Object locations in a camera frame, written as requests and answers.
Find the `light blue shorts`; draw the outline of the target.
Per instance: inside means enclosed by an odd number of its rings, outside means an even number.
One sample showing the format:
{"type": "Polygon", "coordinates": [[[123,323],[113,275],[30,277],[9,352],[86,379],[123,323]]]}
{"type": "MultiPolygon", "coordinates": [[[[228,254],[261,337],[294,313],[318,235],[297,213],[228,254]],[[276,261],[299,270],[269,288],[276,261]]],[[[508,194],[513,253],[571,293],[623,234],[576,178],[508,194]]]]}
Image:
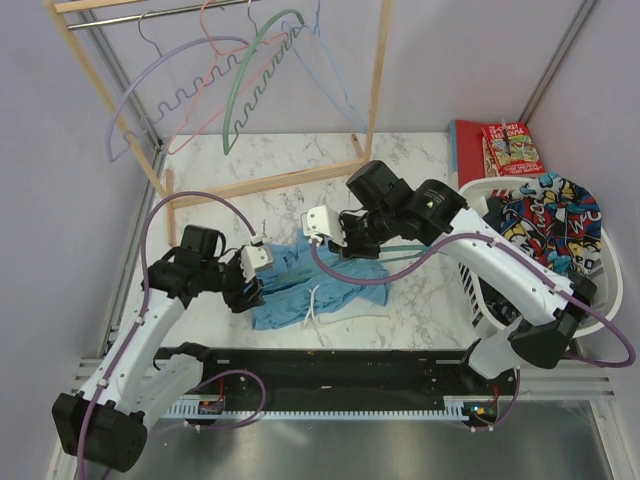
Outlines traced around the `light blue shorts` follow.
{"type": "Polygon", "coordinates": [[[257,274],[263,283],[264,304],[250,310],[256,331],[281,329],[306,320],[312,313],[335,313],[357,298],[377,306],[389,301],[388,284],[345,283],[320,269],[301,233],[292,245],[270,243],[268,247],[274,264],[257,274]]]}

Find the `teal plastic hanger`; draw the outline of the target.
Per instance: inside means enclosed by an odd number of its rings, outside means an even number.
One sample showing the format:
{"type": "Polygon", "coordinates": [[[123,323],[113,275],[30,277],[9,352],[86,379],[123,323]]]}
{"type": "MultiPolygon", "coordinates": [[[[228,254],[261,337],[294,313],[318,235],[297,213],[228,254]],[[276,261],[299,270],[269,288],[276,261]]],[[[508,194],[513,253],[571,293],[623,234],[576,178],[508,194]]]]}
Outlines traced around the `teal plastic hanger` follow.
{"type": "Polygon", "coordinates": [[[394,245],[384,246],[380,250],[380,263],[395,263],[418,260],[430,253],[432,248],[422,245],[394,245]]]}

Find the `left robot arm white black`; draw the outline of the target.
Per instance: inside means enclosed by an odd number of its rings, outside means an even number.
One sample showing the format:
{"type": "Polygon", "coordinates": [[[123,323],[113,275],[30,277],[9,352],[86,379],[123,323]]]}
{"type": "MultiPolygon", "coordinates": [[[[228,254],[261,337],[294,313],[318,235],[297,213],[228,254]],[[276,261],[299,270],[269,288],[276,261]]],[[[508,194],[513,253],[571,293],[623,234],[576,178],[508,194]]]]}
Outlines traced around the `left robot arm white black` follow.
{"type": "Polygon", "coordinates": [[[219,293],[234,313],[260,306],[260,270],[273,264],[259,239],[237,249],[229,260],[217,253],[224,235],[189,225],[181,243],[145,270],[143,303],[115,343],[75,394],[60,394],[52,417],[65,453],[109,470],[126,472],[141,456],[149,431],[189,390],[208,393],[219,369],[204,360],[206,348],[184,344],[151,378],[145,376],[173,325],[202,293],[219,293]]]}

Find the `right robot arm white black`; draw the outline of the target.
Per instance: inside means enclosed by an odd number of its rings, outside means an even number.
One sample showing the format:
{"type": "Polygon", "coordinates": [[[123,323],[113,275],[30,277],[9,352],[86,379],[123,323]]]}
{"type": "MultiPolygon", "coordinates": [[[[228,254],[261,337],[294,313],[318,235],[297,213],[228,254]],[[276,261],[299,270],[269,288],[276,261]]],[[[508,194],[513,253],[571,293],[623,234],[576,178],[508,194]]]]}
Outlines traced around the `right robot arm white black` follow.
{"type": "Polygon", "coordinates": [[[522,364],[553,369],[563,358],[597,291],[585,276],[558,274],[527,256],[464,197],[439,180],[412,189],[382,161],[374,160],[346,182],[361,215],[340,217],[345,257],[374,258],[387,241],[417,240],[468,267],[505,297],[520,319],[474,342],[458,368],[458,381],[477,394],[494,378],[522,364]]]}

